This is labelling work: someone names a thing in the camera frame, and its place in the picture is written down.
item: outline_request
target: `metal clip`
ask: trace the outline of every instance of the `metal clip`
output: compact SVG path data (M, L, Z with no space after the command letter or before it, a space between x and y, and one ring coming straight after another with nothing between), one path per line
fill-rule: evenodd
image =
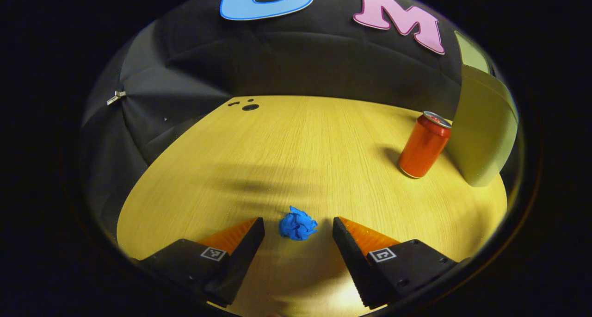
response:
M127 94L125 93L125 91L116 91L116 92L115 92L115 96L113 96L112 98L110 98L110 99L107 101L107 105L108 105L108 106L110 106L110 104L112 104L113 102L115 102L116 100L118 100L118 99L122 98L122 97L123 97L123 96L125 96L125 95L127 95Z

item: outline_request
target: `soda can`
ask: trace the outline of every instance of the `soda can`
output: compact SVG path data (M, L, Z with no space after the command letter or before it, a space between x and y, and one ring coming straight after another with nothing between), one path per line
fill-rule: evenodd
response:
M450 139L452 126L441 116L423 111L399 157L399 167L413 178L425 176Z

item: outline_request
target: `can lid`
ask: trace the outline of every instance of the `can lid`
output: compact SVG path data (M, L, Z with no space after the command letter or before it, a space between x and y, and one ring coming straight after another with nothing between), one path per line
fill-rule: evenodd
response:
M434 123L446 129L452 128L452 125L450 125L450 123L448 123L448 121L446 121L446 119L442 118L440 115L437 115L431 111L423 111L423 115L425 116L425 118L433 121Z

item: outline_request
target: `light green panel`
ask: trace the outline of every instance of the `light green panel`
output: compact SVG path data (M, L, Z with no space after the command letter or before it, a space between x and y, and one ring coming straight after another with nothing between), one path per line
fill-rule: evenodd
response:
M482 70L487 74L490 74L489 66L487 65L487 59L481 53L481 51L458 31L454 32L458 41L459 47L461 47L461 59L462 63L478 70Z
M506 86L471 66L461 68L461 96L446 150L471 186L488 186L506 163L518 112Z

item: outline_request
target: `wooden table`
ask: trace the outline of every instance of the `wooden table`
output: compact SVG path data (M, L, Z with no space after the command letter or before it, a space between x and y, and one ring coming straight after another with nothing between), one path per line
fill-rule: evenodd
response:
M446 153L418 180L398 169L420 112L315 96L248 99L216 108L163 152L127 197L117 228L121 249L143 259L177 239L197 241L263 217L264 241L228 311L368 313L332 239L335 216L398 241L420 239L460 261L506 212L499 175L473 188ZM247 104L260 107L242 110ZM308 241L280 237L290 205L319 222Z

